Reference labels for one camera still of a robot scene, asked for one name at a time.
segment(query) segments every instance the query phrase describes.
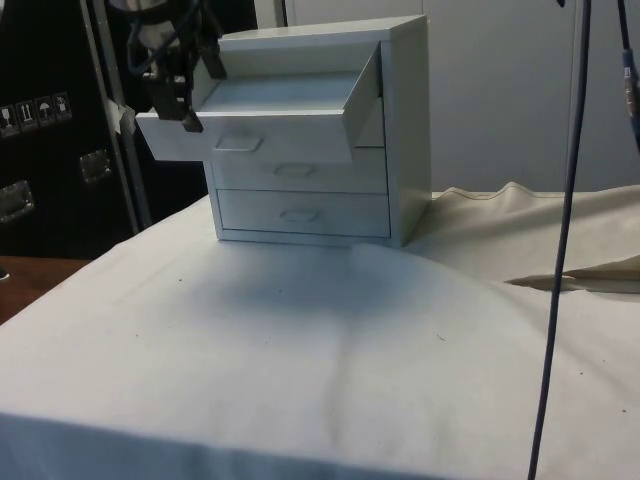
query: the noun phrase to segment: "drawer handle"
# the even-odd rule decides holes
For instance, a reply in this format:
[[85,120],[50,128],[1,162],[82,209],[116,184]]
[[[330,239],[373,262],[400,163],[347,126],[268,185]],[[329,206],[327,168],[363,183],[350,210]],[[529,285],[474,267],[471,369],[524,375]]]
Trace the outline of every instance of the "drawer handle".
[[293,178],[306,178],[309,175],[313,174],[316,171],[316,168],[313,165],[278,165],[274,170],[274,175],[281,175],[283,177],[293,177]]
[[284,210],[280,218],[291,223],[311,223],[320,217],[320,212],[313,210]]
[[[223,144],[226,142],[231,144],[245,144],[246,147],[225,147]],[[216,146],[213,147],[214,150],[218,152],[236,152],[236,153],[253,153],[260,148],[264,138],[262,137],[221,137],[216,143]]]

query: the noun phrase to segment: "white drawer cabinet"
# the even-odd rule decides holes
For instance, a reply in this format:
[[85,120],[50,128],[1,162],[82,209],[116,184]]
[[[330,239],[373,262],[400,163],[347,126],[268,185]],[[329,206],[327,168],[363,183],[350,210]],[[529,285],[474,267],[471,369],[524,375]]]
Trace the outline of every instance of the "white drawer cabinet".
[[401,246],[431,198],[423,16],[232,34],[203,133],[155,113],[157,160],[202,161],[222,240]]

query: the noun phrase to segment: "wire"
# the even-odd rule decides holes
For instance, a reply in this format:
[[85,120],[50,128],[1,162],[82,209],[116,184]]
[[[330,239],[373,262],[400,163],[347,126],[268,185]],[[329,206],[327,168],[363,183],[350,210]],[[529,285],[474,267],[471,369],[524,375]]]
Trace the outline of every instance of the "wire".
[[618,0],[618,15],[620,16],[620,33],[622,34],[622,47],[625,50],[631,48],[629,42],[629,26],[627,24],[627,8],[624,4],[624,0]]
[[625,69],[625,94],[627,109],[631,119],[631,127],[640,152],[640,90],[638,89],[638,72],[633,58],[633,50],[629,41],[629,25],[627,23],[627,9],[624,0],[618,0],[618,15],[620,17],[620,34],[622,36],[623,63]]
[[185,13],[184,17],[182,17],[182,19],[175,26],[173,33],[169,35],[166,40],[162,42],[162,44],[156,50],[154,50],[153,53],[149,55],[149,57],[147,57],[144,62],[142,62],[138,66],[135,66],[133,65],[133,50],[138,35],[140,35],[140,32],[142,31],[142,21],[140,19],[137,19],[133,24],[131,35],[129,35],[129,40],[127,41],[127,62],[129,72],[131,72],[132,75],[136,76],[142,75],[149,69],[152,63],[158,61],[160,57],[163,57],[169,51],[171,44],[175,42],[180,35],[182,35],[182,32],[184,32],[184,30],[193,21],[199,9],[200,0],[194,0],[193,5],[191,5],[189,11]]
[[571,151],[569,153],[569,164],[567,168],[564,205],[562,209],[562,225],[560,228],[560,241],[558,245],[558,254],[556,257],[556,266],[553,277],[553,291],[551,293],[551,308],[549,312],[547,347],[544,356],[542,385],[540,387],[540,401],[538,403],[538,414],[536,417],[536,427],[533,435],[533,444],[531,447],[531,460],[529,463],[529,480],[534,480],[536,478],[536,472],[538,469],[538,458],[540,455],[540,443],[542,441],[542,430],[544,427],[544,417],[547,410],[547,400],[549,397],[551,365],[553,362],[553,351],[556,342],[560,292],[562,290],[562,274],[564,271],[564,260],[567,252],[567,241],[569,239],[569,226],[571,224],[571,210],[573,207],[573,192],[575,190],[578,155],[580,152],[580,140],[582,137],[582,125],[584,122],[584,109],[587,98],[590,37],[591,0],[583,0],[582,38],[580,41],[580,73],[578,77],[578,103],[576,105],[575,123],[573,127]]

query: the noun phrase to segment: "white wall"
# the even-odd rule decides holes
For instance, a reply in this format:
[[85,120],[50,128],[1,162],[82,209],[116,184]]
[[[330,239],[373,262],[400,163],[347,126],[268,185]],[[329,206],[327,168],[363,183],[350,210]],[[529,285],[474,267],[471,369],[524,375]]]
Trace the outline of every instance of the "white wall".
[[[475,191],[508,181],[562,190],[578,3],[568,0],[561,9],[555,0],[286,0],[292,25],[429,16],[434,189]],[[627,9],[640,57],[640,2],[627,1]],[[591,45],[577,187],[640,183],[615,2],[594,2]]]

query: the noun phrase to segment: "cabinet side panel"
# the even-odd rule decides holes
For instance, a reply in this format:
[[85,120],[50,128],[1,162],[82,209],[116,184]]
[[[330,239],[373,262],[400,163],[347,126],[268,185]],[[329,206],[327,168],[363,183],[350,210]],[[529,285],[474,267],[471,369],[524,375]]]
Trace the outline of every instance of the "cabinet side panel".
[[415,33],[382,44],[391,231],[408,240],[431,199],[427,21]]

